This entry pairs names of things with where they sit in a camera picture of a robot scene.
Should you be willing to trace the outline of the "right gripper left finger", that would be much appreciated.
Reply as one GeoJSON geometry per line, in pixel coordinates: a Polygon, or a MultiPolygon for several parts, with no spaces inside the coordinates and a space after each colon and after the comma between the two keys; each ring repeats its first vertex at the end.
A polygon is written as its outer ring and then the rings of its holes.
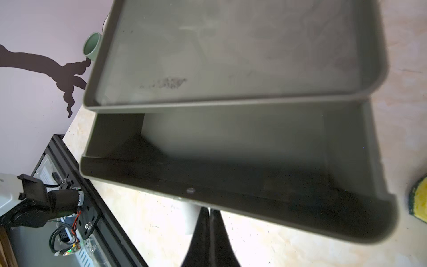
{"type": "Polygon", "coordinates": [[[202,207],[182,267],[210,266],[210,213],[202,207]]]}

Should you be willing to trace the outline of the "grey top drawer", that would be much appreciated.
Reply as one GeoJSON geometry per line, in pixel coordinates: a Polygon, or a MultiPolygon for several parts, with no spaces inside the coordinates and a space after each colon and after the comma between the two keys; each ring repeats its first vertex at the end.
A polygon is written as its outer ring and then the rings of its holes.
{"type": "Polygon", "coordinates": [[[369,101],[99,113],[80,171],[355,243],[398,220],[369,101]]]}

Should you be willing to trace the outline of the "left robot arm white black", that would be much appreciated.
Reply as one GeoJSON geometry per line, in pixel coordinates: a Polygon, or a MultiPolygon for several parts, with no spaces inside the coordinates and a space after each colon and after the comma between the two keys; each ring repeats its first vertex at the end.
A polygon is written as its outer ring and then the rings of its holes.
{"type": "Polygon", "coordinates": [[[75,214],[84,201],[81,190],[48,191],[42,180],[22,174],[1,174],[1,225],[41,228],[52,219],[75,214]]]}

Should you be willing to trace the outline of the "three-drawer storage cabinet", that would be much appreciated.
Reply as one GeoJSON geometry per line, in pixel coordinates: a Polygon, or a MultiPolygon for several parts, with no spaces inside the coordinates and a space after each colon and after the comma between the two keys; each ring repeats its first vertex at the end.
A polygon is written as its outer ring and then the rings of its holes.
{"type": "Polygon", "coordinates": [[[387,73],[377,1],[114,1],[83,104],[354,101],[387,73]]]}

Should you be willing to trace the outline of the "yellow green sponge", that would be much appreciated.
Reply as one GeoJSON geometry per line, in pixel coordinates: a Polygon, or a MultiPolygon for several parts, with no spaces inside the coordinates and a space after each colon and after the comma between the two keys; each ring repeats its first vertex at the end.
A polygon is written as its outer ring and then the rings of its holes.
{"type": "Polygon", "coordinates": [[[427,223],[427,177],[419,179],[408,196],[409,214],[427,223]]]}

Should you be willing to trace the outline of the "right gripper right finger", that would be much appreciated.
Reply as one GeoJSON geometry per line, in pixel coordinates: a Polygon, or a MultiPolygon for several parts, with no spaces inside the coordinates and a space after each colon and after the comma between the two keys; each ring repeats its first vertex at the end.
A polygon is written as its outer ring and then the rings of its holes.
{"type": "Polygon", "coordinates": [[[210,264],[212,267],[239,267],[219,210],[210,210],[210,264]]]}

